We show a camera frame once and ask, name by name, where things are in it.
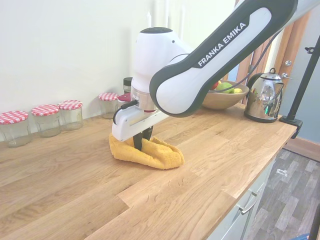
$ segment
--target kettle handle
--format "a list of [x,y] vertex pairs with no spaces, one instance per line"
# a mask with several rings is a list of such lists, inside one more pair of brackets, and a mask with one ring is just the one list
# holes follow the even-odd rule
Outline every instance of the kettle handle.
[[255,82],[257,81],[258,78],[260,78],[260,76],[263,73],[257,73],[255,75],[253,75],[252,77],[250,77],[249,81],[247,82],[246,86],[249,88],[249,92],[251,91],[252,86],[255,84]]

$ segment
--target kettle base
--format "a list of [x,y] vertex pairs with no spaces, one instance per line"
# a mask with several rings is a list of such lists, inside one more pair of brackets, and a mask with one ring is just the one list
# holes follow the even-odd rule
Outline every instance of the kettle base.
[[271,124],[277,121],[278,118],[272,118],[272,119],[265,119],[265,118],[259,118],[255,116],[251,116],[248,113],[244,112],[244,116],[250,120],[259,122],[259,123],[264,123],[264,124]]

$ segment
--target grey wood-effect floor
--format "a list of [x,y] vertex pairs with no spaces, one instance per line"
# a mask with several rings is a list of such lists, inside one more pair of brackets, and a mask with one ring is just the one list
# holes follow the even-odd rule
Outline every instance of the grey wood-effect floor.
[[281,150],[247,240],[290,240],[309,233],[320,203],[319,178],[320,163]]

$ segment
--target cabinet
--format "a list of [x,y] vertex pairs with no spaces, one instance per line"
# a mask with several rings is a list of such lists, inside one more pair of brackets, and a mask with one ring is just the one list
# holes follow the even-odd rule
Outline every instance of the cabinet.
[[274,160],[216,227],[207,240],[245,240],[257,213]]

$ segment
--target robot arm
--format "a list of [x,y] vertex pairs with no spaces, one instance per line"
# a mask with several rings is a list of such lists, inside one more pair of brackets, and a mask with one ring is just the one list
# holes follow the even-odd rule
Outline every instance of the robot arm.
[[194,50],[168,28],[141,31],[131,86],[131,99],[137,105],[116,112],[112,134],[125,141],[168,116],[191,115],[214,83],[270,36],[318,4],[320,0],[240,0],[232,14]]
[[202,104],[210,87],[319,0],[245,0],[189,55],[158,71],[149,92],[167,115],[187,117]]

